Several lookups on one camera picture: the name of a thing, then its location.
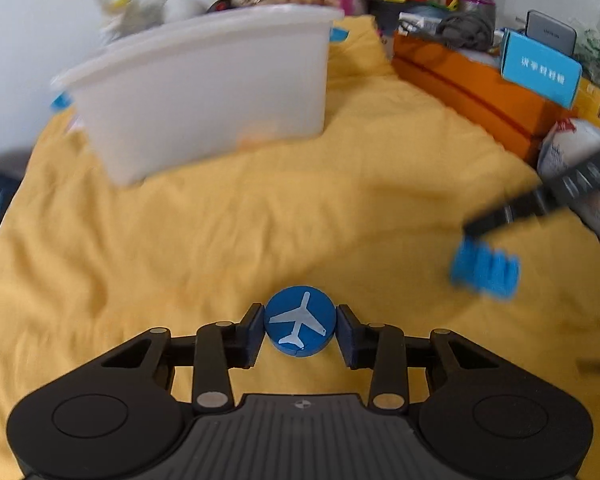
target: cardboard box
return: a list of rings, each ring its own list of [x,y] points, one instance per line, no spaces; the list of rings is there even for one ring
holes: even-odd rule
[[[581,79],[573,103],[573,113],[600,128],[600,88],[591,81]]]
[[[399,57],[394,57],[392,63],[402,79],[437,97],[471,122],[480,124],[506,150],[531,165],[536,163],[542,137],[526,136],[498,110],[421,66]]]
[[[582,76],[580,63],[513,31],[505,35],[500,49],[504,79],[571,108]]]
[[[544,137],[555,121],[566,113],[564,108],[549,99],[505,81],[500,75],[497,60],[493,66],[488,66],[441,44],[399,33],[394,40],[394,56],[417,65],[448,82],[449,86],[461,89],[477,104],[500,115],[527,137]],[[443,92],[434,95],[445,101]]]

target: yellow box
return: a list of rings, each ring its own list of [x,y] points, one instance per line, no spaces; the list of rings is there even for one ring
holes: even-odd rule
[[[582,78],[572,109],[576,117],[600,128],[600,88]]]

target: blue round block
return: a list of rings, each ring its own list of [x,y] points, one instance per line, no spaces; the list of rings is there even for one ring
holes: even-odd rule
[[[290,286],[267,303],[264,328],[281,352],[308,357],[329,343],[336,329],[336,308],[317,288]]]

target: orange box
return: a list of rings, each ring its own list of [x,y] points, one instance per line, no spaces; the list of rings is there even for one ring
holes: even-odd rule
[[[529,163],[542,138],[568,113],[535,92],[504,81],[499,69],[438,43],[396,34],[393,65],[401,78],[480,124]]]
[[[461,88],[424,70],[409,61],[394,57],[398,75],[425,92],[437,97],[470,121],[480,124],[508,151],[533,164],[538,156],[541,139],[523,135],[520,130],[491,107],[486,107]]]

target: white airplane icon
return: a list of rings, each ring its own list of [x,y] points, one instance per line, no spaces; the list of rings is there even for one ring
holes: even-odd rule
[[[310,296],[311,293],[309,291],[305,292],[304,296],[302,296],[302,302],[298,308],[290,310],[289,312],[283,312],[282,314],[278,314],[277,316],[273,316],[271,319],[269,319],[270,323],[285,323],[288,321],[294,322],[294,327],[291,331],[291,334],[280,339],[278,344],[291,343],[296,345],[298,348],[304,348],[304,343],[298,337],[298,333],[300,332],[300,327],[302,325],[307,325],[311,330],[320,335],[325,335],[327,333],[320,322],[315,319],[314,315],[307,310]]]

